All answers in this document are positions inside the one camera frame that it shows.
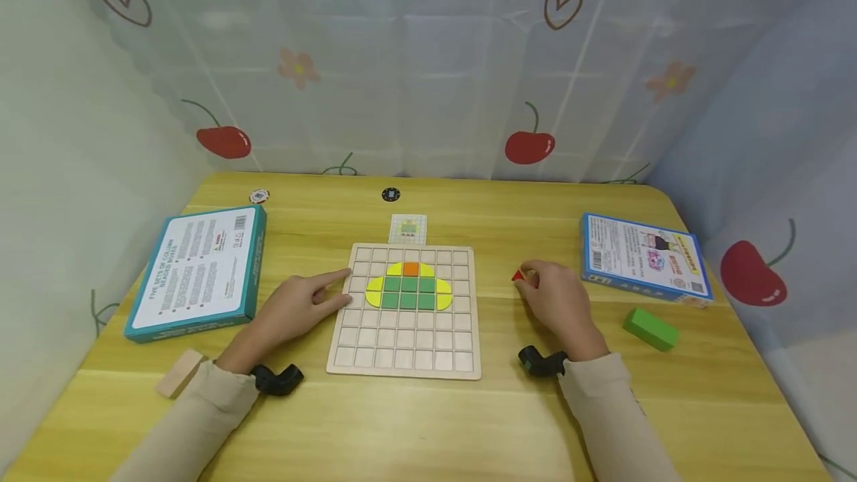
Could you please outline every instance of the blue box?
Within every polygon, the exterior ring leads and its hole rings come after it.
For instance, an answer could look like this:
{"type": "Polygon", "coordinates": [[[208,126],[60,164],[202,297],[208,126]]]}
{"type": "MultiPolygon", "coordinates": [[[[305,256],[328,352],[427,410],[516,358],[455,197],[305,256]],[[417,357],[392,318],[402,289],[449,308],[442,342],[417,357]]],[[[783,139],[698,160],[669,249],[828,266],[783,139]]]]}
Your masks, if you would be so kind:
{"type": "Polygon", "coordinates": [[[252,320],[266,222],[261,205],[167,218],[125,336],[157,341],[252,320]]]}
{"type": "Polygon", "coordinates": [[[694,235],[593,213],[580,233],[583,280],[694,307],[713,300],[694,235]]]}

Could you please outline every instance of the green wooden block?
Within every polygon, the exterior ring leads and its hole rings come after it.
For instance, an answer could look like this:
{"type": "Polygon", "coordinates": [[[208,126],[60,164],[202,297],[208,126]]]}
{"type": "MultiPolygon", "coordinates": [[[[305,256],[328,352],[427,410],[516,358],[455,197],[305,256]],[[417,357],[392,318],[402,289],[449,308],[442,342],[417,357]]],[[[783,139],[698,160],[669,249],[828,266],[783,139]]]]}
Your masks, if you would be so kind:
{"type": "Polygon", "coordinates": [[[398,291],[399,287],[402,285],[401,277],[393,277],[393,275],[388,275],[384,278],[384,290],[388,291],[398,291]]]}
{"type": "Polygon", "coordinates": [[[402,292],[416,292],[417,291],[417,278],[415,277],[403,277],[402,278],[402,292]]]}
{"type": "Polygon", "coordinates": [[[671,350],[678,342],[678,330],[645,309],[633,309],[622,327],[661,352],[671,350]]]}
{"type": "Polygon", "coordinates": [[[382,309],[399,309],[399,292],[384,292],[380,297],[382,309]]]}
{"type": "Polygon", "coordinates": [[[401,307],[402,309],[416,309],[417,295],[410,295],[406,294],[406,292],[403,292],[399,300],[399,307],[401,307]]]}
{"type": "Polygon", "coordinates": [[[434,311],[434,295],[420,295],[419,308],[423,311],[434,311]]]}
{"type": "Polygon", "coordinates": [[[434,278],[420,278],[420,292],[434,292],[434,278]]]}

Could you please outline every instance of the sleeve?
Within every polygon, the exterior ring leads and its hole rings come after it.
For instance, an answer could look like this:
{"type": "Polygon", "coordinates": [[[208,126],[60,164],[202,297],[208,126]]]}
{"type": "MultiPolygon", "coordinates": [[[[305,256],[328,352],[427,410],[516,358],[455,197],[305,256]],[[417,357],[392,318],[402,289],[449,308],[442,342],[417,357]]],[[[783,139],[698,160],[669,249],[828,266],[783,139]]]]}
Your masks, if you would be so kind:
{"type": "Polygon", "coordinates": [[[111,481],[196,481],[258,396],[253,376],[227,373],[212,361],[201,364],[111,481]]]}
{"type": "Polygon", "coordinates": [[[580,422],[601,482],[673,482],[681,478],[631,392],[618,353],[592,361],[565,360],[559,386],[580,422]]]}

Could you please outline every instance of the wooden table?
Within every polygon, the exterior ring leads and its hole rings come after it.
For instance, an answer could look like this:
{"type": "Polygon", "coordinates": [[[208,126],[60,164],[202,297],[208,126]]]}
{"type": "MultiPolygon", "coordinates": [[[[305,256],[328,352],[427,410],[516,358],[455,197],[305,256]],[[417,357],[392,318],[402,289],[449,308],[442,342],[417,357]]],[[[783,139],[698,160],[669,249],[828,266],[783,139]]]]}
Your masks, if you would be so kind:
{"type": "MultiPolygon", "coordinates": [[[[471,245],[483,378],[478,382],[341,376],[325,371],[333,318],[267,362],[306,379],[261,398],[205,481],[592,480],[579,430],[552,379],[516,354],[558,347],[510,278],[539,257],[580,265],[582,212],[685,229],[670,200],[642,185],[219,173],[185,213],[247,205],[270,191],[260,302],[290,274],[347,266],[354,242],[387,242],[392,213],[428,216],[427,244],[471,245]],[[398,187],[401,199],[380,193],[398,187]]],[[[720,286],[708,309],[588,284],[594,319],[633,375],[634,392],[686,481],[828,481],[720,286]],[[633,307],[681,330],[659,353],[621,328],[633,307]]],[[[237,329],[136,345],[122,329],[134,285],[39,427],[7,481],[103,481],[171,402],[153,386],[187,347],[216,356],[237,329]]]]}

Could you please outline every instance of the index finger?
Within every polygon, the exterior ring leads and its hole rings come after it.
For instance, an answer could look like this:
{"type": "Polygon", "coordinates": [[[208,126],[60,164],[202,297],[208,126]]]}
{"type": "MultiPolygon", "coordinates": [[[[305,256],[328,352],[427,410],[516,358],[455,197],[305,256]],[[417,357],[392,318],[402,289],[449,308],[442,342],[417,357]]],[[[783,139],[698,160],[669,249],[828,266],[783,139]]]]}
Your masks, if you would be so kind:
{"type": "Polygon", "coordinates": [[[521,263],[521,271],[526,272],[528,270],[533,270],[535,273],[541,274],[548,264],[551,263],[548,261],[542,261],[542,259],[530,259],[521,263]]]}
{"type": "Polygon", "coordinates": [[[350,268],[343,268],[341,270],[336,270],[335,272],[325,272],[323,274],[313,275],[307,279],[316,289],[323,289],[323,287],[330,285],[333,281],[345,279],[350,273],[350,268]]]}

